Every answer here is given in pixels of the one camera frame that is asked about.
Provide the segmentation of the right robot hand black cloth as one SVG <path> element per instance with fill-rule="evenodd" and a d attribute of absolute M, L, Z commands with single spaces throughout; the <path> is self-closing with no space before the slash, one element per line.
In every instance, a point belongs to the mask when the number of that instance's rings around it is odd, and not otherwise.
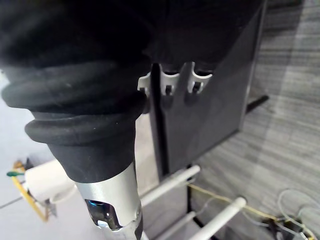
<path fill-rule="evenodd" d="M 235 132 L 261 0 L 3 0 L 2 91 L 29 110 L 110 240 L 139 240 L 136 120 L 151 108 L 167 171 Z"/>

